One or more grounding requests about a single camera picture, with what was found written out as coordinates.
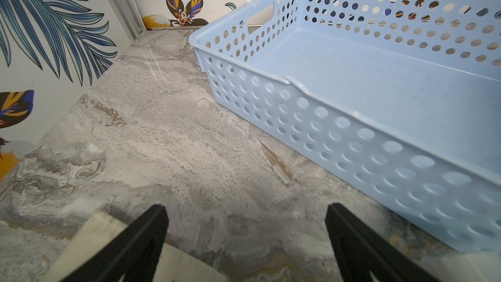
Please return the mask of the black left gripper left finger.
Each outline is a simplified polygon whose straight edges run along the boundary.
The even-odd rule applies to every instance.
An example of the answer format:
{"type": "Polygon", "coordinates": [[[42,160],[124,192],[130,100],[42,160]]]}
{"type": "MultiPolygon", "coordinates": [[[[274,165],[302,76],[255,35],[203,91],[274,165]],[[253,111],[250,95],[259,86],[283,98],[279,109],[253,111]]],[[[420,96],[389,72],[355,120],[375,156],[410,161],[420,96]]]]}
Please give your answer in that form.
{"type": "Polygon", "coordinates": [[[63,281],[153,281],[168,226],[166,208],[152,205],[63,281]]]}

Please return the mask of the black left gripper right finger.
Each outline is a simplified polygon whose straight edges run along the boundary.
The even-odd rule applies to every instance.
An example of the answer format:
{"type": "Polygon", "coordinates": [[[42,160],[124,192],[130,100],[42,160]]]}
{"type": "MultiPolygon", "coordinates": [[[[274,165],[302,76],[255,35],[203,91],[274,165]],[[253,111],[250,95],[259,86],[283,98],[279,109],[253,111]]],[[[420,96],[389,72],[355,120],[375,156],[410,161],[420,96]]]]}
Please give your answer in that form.
{"type": "Polygon", "coordinates": [[[327,208],[325,225],[344,281],[436,281],[342,204],[327,208]]]}

